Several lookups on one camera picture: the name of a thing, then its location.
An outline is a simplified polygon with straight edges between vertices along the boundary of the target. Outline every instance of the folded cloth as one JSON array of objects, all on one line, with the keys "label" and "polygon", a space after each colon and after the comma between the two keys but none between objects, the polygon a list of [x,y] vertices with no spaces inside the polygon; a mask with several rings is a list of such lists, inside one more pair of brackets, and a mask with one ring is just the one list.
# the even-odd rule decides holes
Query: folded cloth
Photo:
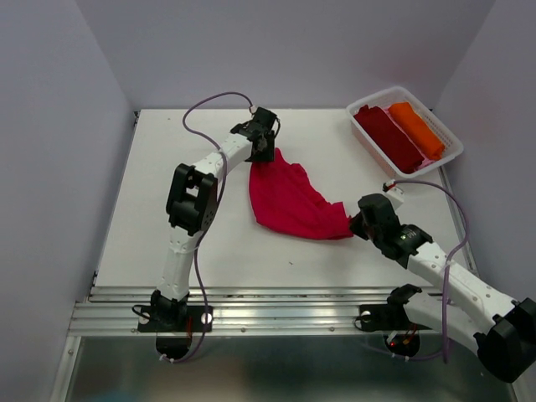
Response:
[{"label": "folded cloth", "polygon": [[445,145],[436,137],[436,134],[434,134],[420,116],[413,111],[413,108],[408,102],[391,105],[389,114],[426,157],[434,161],[441,159],[441,155],[445,151]]},{"label": "folded cloth", "polygon": [[257,222],[276,232],[313,240],[353,236],[343,203],[326,201],[279,148],[274,162],[251,164],[250,201]]},{"label": "folded cloth", "polygon": [[402,172],[413,173],[425,160],[381,108],[365,105],[354,118]]}]

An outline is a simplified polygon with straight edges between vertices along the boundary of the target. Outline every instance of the white wall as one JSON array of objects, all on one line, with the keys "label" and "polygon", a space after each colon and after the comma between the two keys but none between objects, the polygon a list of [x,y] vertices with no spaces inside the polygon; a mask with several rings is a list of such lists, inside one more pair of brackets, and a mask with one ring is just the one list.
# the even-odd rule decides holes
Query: white wall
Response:
[{"label": "white wall", "polygon": [[434,105],[493,5],[493,0],[77,2],[135,107],[190,106],[230,89],[264,106],[346,106],[393,84]]},{"label": "white wall", "polygon": [[536,300],[534,16],[534,0],[497,1],[435,109],[466,147],[448,173],[478,270],[520,300]]},{"label": "white wall", "polygon": [[47,400],[89,289],[131,107],[72,0],[0,6],[0,400]]}]

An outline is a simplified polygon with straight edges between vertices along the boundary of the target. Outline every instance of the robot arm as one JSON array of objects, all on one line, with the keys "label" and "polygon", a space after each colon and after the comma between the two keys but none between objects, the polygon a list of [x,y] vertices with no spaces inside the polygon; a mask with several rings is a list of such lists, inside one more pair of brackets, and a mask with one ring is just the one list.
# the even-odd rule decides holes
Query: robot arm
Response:
[{"label": "robot arm", "polygon": [[[371,240],[387,258],[441,288],[446,252],[424,230],[400,224],[394,210],[402,202],[401,190],[396,187],[361,198],[361,212],[352,219],[351,230]],[[514,300],[455,261],[450,266],[448,296],[455,306],[447,307],[449,338],[473,351],[496,377],[513,382],[536,361],[536,303],[529,298]],[[370,330],[381,329],[381,325],[404,329],[396,326],[413,322],[442,332],[441,302],[421,289],[402,286],[393,291],[387,302],[382,312],[372,308],[368,317]],[[374,320],[384,322],[378,325]]]},{"label": "robot arm", "polygon": [[166,203],[172,227],[166,263],[151,306],[142,309],[144,317],[150,317],[160,331],[176,330],[188,315],[193,255],[216,215],[219,181],[242,162],[274,160],[276,134],[272,128],[277,116],[260,107],[252,112],[251,120],[236,125],[219,151],[192,166],[181,164],[175,169]]},{"label": "robot arm", "polygon": [[[166,265],[157,290],[168,300],[181,301],[189,293],[189,277],[193,253],[201,235],[212,223],[217,209],[218,181],[224,174],[224,159],[227,159],[229,174],[241,162],[251,156],[252,142],[240,134],[230,134],[221,145],[220,152],[212,152],[191,167],[179,165],[175,170],[172,191],[167,200],[166,210],[172,225],[167,248]],[[182,189],[186,184],[186,193]],[[180,193],[185,199],[177,200]]]}]

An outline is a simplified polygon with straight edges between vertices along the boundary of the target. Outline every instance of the red cloth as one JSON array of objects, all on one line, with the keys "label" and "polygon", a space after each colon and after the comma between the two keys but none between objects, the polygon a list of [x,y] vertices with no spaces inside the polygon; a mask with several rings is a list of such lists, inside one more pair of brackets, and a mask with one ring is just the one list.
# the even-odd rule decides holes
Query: red cloth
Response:
[{"label": "red cloth", "polygon": [[274,162],[251,164],[250,201],[259,224],[306,239],[352,237],[343,203],[330,204],[309,183],[302,165],[276,148]]},{"label": "red cloth", "polygon": [[381,108],[365,105],[354,118],[402,172],[413,173],[425,160]]}]

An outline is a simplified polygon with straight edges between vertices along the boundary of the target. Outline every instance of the orange towel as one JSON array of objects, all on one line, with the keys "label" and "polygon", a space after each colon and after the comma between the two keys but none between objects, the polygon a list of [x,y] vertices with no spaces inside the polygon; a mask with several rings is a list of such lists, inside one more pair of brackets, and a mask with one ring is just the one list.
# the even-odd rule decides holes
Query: orange towel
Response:
[{"label": "orange towel", "polygon": [[413,140],[415,145],[434,161],[441,159],[445,145],[417,115],[408,102],[395,103],[389,108],[393,120]]}]

